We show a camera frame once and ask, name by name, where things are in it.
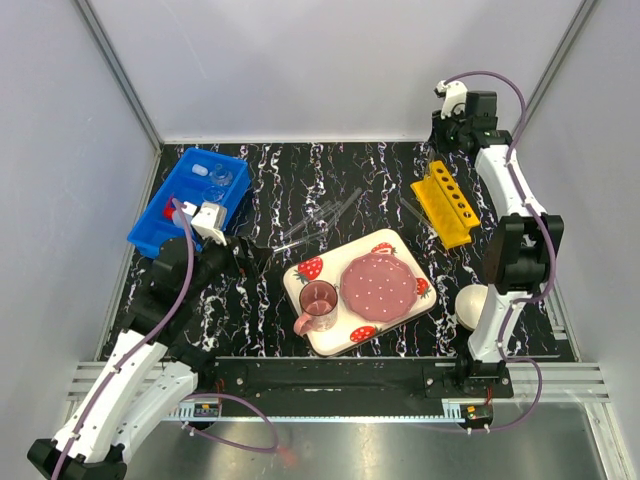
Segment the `yellow test tube rack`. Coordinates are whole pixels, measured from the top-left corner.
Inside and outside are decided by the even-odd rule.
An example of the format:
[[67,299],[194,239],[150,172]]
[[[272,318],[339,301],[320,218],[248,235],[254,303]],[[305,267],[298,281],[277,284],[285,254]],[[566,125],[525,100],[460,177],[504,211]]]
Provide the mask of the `yellow test tube rack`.
[[441,160],[431,161],[427,174],[411,189],[446,249],[471,242],[471,230],[480,220]]

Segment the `small clear glass beaker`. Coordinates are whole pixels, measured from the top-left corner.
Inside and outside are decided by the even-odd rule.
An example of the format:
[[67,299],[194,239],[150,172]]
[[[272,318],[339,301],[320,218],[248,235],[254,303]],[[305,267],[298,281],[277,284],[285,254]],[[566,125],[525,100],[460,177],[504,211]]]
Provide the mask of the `small clear glass beaker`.
[[204,202],[220,204],[224,199],[226,190],[218,185],[212,185],[203,191]]

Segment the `glass alcohol lamp white cap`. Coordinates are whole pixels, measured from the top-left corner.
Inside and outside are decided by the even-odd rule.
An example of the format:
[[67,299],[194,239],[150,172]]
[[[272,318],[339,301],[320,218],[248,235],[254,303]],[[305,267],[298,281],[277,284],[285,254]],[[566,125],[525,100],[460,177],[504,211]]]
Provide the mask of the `glass alcohol lamp white cap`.
[[210,179],[212,183],[221,187],[230,186],[233,182],[233,178],[233,172],[221,163],[217,163],[210,172]]

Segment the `wash bottle with red cap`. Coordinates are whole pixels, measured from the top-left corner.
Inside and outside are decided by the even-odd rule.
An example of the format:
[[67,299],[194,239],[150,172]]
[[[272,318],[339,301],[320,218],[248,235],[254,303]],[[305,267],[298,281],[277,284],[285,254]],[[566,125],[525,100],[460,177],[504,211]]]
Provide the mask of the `wash bottle with red cap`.
[[[187,202],[180,203],[180,210],[183,212],[183,216],[187,223],[190,223],[191,217],[189,215],[189,204]],[[175,205],[174,197],[171,196],[165,207],[163,209],[163,216],[170,221],[174,226],[181,228],[183,226],[183,222],[180,218],[180,214],[178,213],[178,208]]]

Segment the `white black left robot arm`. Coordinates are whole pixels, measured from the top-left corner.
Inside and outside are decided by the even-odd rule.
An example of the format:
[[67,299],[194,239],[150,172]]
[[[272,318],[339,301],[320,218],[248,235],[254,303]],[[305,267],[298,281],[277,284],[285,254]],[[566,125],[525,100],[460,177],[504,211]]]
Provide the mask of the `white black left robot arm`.
[[272,254],[246,237],[165,241],[140,305],[88,394],[54,437],[34,441],[29,462],[46,479],[122,479],[141,443],[182,403],[194,407],[180,420],[190,434],[203,434],[213,421],[208,400],[235,402],[264,419],[250,402],[225,392],[214,356],[177,339],[203,284],[219,273],[259,274]]

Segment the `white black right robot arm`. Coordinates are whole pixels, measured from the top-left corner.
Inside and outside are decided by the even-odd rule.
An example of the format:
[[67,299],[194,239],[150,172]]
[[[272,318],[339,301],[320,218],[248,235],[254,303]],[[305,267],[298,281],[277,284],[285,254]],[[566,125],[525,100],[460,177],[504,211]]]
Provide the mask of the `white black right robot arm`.
[[564,222],[528,186],[514,139],[497,127],[496,93],[470,91],[460,81],[441,82],[435,93],[443,104],[432,115],[433,140],[469,156],[499,217],[484,258],[486,299],[452,372],[457,390],[472,397],[505,375],[505,349],[520,313],[551,288]]

